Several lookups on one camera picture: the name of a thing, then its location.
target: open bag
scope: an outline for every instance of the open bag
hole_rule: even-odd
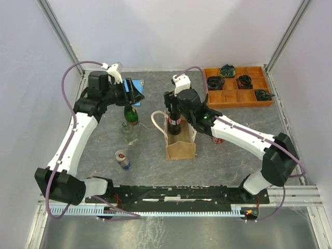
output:
[[[164,128],[162,129],[155,122],[154,115],[164,115]],[[188,123],[188,121],[181,116],[181,133],[179,135],[172,135],[168,132],[168,118],[169,115],[160,110],[151,114],[152,123],[160,130],[166,142],[166,159],[167,160],[180,160],[192,159],[196,157],[196,144],[195,137],[197,131]]]

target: wooden tray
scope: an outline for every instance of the wooden tray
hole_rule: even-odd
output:
[[[237,108],[237,107],[262,107],[270,106],[272,100],[258,101],[255,90],[263,89],[271,93],[261,66],[235,67],[234,78],[224,78],[225,84],[222,90],[208,91],[210,108]],[[220,76],[220,67],[205,68],[206,79],[210,76]],[[238,89],[236,79],[241,75],[249,75],[252,79],[253,89]]]

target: white bag handle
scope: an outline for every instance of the white bag handle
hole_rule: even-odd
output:
[[[166,140],[168,140],[168,135],[167,135],[167,133],[159,126],[159,125],[157,125],[157,123],[156,123],[156,121],[155,121],[155,119],[154,119],[154,115],[155,114],[163,114],[164,116],[165,116],[165,118],[168,118],[168,115],[167,115],[167,113],[164,113],[164,112],[162,112],[162,111],[160,111],[160,110],[157,110],[157,111],[155,111],[154,113],[152,113],[151,114],[151,121],[152,121],[152,123],[155,125],[155,127],[157,127],[157,129],[159,130],[159,131],[161,131],[163,134],[164,134],[164,136],[165,136],[165,139]]]

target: blue paper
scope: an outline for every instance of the blue paper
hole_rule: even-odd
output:
[[[123,83],[124,83],[124,87],[126,88],[126,92],[129,92],[128,86],[127,86],[127,82],[126,80],[122,79]],[[139,79],[133,79],[133,84],[136,87],[136,89],[143,94],[143,87],[144,87],[144,82],[143,80],[139,80]],[[138,103],[134,104],[134,106],[140,106],[141,102],[139,101]]]

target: white wall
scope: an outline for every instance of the white wall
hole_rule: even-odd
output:
[[[0,241],[24,248],[40,195],[34,179],[69,122],[60,81],[71,62],[36,0],[0,1]],[[78,73],[68,76],[71,100]]]
[[[315,0],[272,77],[311,183],[332,223],[332,1]]]
[[[267,63],[301,0],[49,0],[81,60],[186,68]]]

